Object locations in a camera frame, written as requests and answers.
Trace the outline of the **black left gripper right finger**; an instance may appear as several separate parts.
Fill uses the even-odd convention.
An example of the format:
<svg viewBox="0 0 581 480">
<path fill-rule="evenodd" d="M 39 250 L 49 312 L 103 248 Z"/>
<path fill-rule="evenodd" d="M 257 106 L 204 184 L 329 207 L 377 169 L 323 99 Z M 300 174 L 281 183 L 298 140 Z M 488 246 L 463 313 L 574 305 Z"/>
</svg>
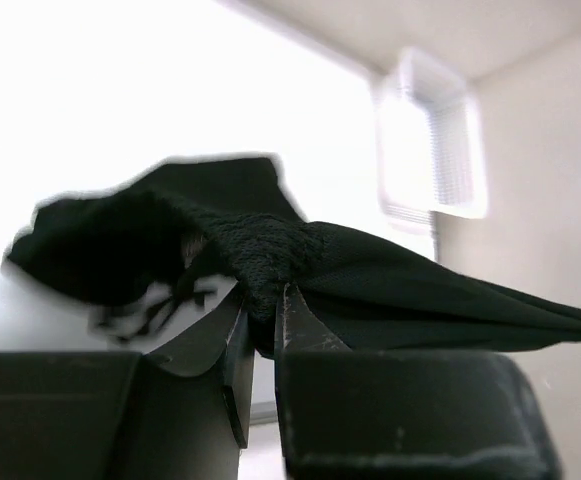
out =
<svg viewBox="0 0 581 480">
<path fill-rule="evenodd" d="M 359 351 L 287 286 L 276 401 L 291 479 L 551 480 L 563 475 L 534 392 L 483 351 Z"/>
</svg>

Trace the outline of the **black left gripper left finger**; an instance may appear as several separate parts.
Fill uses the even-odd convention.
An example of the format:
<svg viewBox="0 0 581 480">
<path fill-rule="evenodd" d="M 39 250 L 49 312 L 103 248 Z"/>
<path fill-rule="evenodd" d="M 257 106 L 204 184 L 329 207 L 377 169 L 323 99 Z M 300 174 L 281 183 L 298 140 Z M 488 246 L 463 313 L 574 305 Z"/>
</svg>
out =
<svg viewBox="0 0 581 480">
<path fill-rule="evenodd" d="M 234 479 L 253 364 L 238 289 L 148 354 L 0 353 L 0 479 Z"/>
</svg>

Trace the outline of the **black shorts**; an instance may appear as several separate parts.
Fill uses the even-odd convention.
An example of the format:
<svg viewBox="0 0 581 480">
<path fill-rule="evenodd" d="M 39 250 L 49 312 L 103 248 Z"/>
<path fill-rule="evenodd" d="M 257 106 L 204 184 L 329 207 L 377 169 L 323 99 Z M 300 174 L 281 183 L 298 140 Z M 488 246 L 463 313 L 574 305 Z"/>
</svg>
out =
<svg viewBox="0 0 581 480">
<path fill-rule="evenodd" d="M 6 256 L 41 284 L 102 308 L 109 325 L 156 284 L 140 334 L 200 279 L 235 279 L 257 349 L 270 356 L 276 305 L 296 285 L 318 318 L 359 349 L 540 349 L 581 341 L 581 309 L 474 279 L 389 240 L 304 220 L 267 157 L 161 163 L 119 190 L 41 205 Z"/>
</svg>

